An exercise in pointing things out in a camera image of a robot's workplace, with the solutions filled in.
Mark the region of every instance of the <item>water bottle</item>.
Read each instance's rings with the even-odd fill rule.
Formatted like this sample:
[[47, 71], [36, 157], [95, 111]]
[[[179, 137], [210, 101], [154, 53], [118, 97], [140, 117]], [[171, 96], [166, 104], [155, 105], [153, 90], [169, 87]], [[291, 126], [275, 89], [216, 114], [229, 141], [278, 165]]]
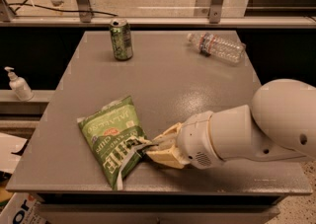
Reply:
[[229, 64], [239, 63], [245, 53], [245, 44], [210, 33], [188, 34], [187, 39], [200, 52], [216, 56]]

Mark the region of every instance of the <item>green snack bag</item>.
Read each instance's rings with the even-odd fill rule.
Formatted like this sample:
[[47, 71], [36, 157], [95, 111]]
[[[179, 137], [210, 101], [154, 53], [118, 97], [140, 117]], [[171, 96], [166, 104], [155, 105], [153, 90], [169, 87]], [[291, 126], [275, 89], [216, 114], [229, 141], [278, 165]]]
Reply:
[[122, 179], [143, 157], [150, 145], [128, 96], [103, 107], [78, 124], [112, 189], [122, 189]]

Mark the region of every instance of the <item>green can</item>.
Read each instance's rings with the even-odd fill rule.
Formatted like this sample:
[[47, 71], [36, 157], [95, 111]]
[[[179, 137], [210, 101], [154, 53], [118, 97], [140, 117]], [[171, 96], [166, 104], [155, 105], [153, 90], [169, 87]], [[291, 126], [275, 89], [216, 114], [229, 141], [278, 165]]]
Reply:
[[110, 22], [110, 33], [115, 58], [129, 60], [132, 55], [130, 26], [126, 19], [114, 18]]

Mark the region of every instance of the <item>white pump bottle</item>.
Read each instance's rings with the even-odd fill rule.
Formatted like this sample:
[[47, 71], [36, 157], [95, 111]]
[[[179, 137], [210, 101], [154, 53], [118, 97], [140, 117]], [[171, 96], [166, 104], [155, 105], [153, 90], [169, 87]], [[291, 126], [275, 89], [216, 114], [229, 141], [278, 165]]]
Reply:
[[5, 67], [4, 69], [8, 72], [8, 77], [10, 78], [9, 85], [19, 100], [23, 102], [30, 100], [34, 96], [34, 93], [32, 92], [26, 80], [24, 78], [18, 77], [14, 72], [12, 72], [14, 68]]

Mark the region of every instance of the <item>table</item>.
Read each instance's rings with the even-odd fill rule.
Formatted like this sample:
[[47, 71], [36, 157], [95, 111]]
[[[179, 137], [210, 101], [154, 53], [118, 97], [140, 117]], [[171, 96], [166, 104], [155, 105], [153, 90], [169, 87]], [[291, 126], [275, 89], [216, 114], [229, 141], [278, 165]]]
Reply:
[[[214, 31], [238, 40], [233, 31]], [[205, 57], [187, 31], [132, 32], [134, 56], [116, 61], [109, 32], [86, 32], [50, 100], [9, 191], [25, 191], [51, 223], [265, 223], [288, 195], [311, 193], [298, 164], [227, 162], [169, 169], [145, 160], [112, 191], [77, 125], [131, 95], [149, 139], [208, 110], [250, 104], [261, 86], [246, 56], [237, 66]]]

